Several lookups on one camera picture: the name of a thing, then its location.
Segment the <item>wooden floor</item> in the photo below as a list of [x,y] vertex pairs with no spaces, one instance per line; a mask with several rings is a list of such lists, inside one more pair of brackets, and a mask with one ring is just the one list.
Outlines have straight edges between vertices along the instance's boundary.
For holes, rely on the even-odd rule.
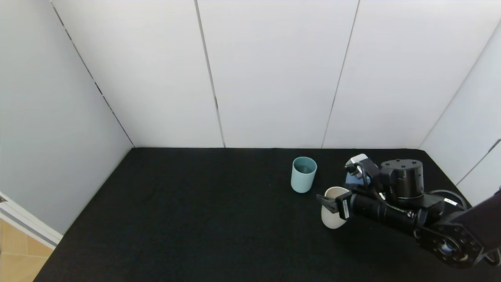
[[0,281],[32,282],[52,250],[0,219]]

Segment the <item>white wall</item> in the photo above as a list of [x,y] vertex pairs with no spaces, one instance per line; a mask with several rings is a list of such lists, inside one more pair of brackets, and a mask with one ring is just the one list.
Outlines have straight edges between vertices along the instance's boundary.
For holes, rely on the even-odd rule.
[[193,1],[54,5],[136,146],[222,147]]
[[501,19],[501,1],[360,0],[325,148],[417,148]]
[[199,1],[228,147],[320,148],[357,3]]
[[55,6],[151,147],[417,148],[501,19],[489,0],[200,0],[206,56],[194,1]]
[[[420,147],[428,152],[455,184],[501,138],[499,105],[501,25],[498,25],[456,96]],[[501,166],[494,167],[501,171]],[[461,192],[474,202],[486,198],[491,195],[493,187],[483,188],[485,178],[487,176],[477,179],[476,187],[462,183],[459,186]],[[487,189],[488,193],[482,192],[482,189]]]
[[0,1],[0,191],[60,233],[132,147],[48,1]]
[[481,203],[501,188],[501,146],[496,146],[457,185],[472,206]]

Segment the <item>white cup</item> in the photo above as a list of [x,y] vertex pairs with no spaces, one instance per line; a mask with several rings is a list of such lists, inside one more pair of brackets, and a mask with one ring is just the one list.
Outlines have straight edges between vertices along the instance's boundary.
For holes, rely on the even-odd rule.
[[[336,198],[343,195],[349,190],[343,187],[334,186],[325,191],[324,196],[329,198]],[[331,229],[337,229],[343,225],[346,220],[339,217],[339,213],[331,213],[326,207],[322,206],[322,222],[325,226]]]

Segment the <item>plastic cup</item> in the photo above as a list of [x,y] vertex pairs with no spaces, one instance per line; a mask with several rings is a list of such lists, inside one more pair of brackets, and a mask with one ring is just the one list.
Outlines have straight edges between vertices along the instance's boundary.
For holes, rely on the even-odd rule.
[[308,157],[299,157],[292,162],[291,186],[298,193],[310,190],[317,172],[317,163]]
[[[336,198],[348,192],[349,190],[343,187],[334,186],[325,191],[324,196]],[[325,226],[331,229],[337,229],[345,224],[346,220],[339,217],[339,213],[331,213],[326,207],[322,206],[322,222]]]

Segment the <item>black cloth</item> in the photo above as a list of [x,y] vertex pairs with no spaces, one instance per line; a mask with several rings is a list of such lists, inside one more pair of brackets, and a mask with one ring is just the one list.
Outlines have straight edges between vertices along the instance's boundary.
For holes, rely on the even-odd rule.
[[[499,268],[451,268],[362,217],[325,227],[315,195],[360,153],[420,160],[426,191],[458,193],[420,150],[132,149],[35,281],[500,281]],[[304,194],[290,185],[299,156],[318,164]]]

